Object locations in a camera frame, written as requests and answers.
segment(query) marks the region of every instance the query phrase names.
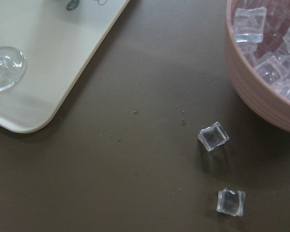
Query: bowl of ice cubes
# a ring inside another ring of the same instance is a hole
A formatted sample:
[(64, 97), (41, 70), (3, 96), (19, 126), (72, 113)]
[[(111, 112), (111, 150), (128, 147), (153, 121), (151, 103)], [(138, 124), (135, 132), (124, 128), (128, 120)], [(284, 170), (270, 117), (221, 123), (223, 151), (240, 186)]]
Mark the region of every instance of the bowl of ice cubes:
[(225, 57), (243, 101), (290, 132), (290, 0), (228, 0)]

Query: pink bowl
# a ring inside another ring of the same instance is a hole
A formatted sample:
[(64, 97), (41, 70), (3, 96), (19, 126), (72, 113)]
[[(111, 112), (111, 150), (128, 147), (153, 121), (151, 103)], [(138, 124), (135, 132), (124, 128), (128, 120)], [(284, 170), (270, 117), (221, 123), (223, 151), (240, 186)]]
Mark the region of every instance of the pink bowl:
[(263, 81), (242, 55), (231, 26), (239, 0), (228, 0), (225, 33), (225, 58), (232, 84), (242, 100), (269, 123), (290, 132), (290, 101)]

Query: white cutting board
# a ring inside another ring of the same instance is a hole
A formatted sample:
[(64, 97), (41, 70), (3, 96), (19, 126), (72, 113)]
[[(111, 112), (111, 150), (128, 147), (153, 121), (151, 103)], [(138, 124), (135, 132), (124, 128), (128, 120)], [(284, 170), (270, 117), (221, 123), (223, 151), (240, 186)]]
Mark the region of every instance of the white cutting board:
[(129, 0), (80, 0), (68, 11), (70, 1), (0, 0), (0, 46), (21, 50), (28, 64), (21, 81), (0, 92), (2, 127), (44, 127)]

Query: table surface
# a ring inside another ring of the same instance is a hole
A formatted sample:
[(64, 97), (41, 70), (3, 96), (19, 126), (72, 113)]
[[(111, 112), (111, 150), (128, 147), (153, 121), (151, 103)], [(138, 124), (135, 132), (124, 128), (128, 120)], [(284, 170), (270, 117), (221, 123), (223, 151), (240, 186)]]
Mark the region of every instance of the table surface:
[[(290, 231), (290, 133), (234, 91), (225, 7), (131, 0), (45, 128), (0, 127), (0, 232)], [(243, 217), (216, 212), (226, 187)]]

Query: clear glass base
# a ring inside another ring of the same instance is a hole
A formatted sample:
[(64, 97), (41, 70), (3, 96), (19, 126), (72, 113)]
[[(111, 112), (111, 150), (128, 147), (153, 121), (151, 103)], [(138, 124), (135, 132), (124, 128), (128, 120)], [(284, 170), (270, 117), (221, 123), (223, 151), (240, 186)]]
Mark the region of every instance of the clear glass base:
[(24, 54), (13, 47), (0, 47), (0, 91), (20, 81), (27, 68)]

